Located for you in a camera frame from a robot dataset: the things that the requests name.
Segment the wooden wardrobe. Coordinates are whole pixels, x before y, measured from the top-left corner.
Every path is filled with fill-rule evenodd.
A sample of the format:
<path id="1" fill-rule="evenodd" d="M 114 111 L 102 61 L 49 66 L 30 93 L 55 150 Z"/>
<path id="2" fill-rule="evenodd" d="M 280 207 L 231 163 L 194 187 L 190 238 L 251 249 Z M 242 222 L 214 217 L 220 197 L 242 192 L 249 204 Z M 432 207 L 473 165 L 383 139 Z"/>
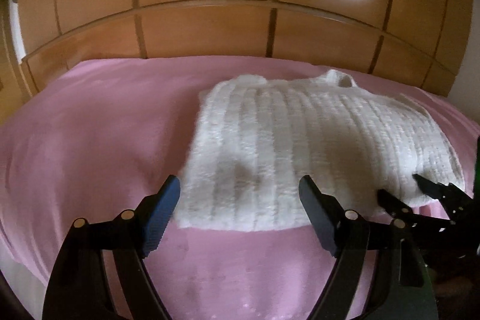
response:
<path id="1" fill-rule="evenodd" d="M 241 55 L 345 68 L 450 92 L 473 0 L 17 0 L 35 94 L 93 58 Z"/>

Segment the white knitted sweater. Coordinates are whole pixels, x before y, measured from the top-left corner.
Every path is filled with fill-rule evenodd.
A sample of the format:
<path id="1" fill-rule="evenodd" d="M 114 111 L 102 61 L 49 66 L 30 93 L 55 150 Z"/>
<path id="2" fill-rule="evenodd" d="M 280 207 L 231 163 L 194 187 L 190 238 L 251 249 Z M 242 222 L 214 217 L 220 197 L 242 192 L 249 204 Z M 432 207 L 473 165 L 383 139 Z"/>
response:
<path id="1" fill-rule="evenodd" d="M 376 193 L 429 203 L 414 175 L 463 186 L 459 158 L 430 113 L 378 95 L 346 73 L 310 79 L 242 75 L 201 94 L 181 172 L 176 225 L 262 232 L 303 227 L 298 185 L 309 176 L 346 209 L 380 213 Z"/>

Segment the pink bedspread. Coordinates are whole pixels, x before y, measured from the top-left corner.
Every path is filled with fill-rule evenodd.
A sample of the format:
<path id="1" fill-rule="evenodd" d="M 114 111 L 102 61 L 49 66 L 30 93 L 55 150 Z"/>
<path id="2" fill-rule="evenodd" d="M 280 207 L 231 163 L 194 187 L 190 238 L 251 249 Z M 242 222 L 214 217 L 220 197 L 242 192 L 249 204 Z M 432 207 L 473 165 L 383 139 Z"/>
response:
<path id="1" fill-rule="evenodd" d="M 323 67 L 253 57 L 79 63 L 1 127 L 1 245 L 47 285 L 74 219 L 107 221 L 182 168 L 198 95 L 242 74 L 319 76 Z M 145 261 L 174 319 L 306 319 L 334 260 L 311 227 L 212 232 L 170 225 Z"/>

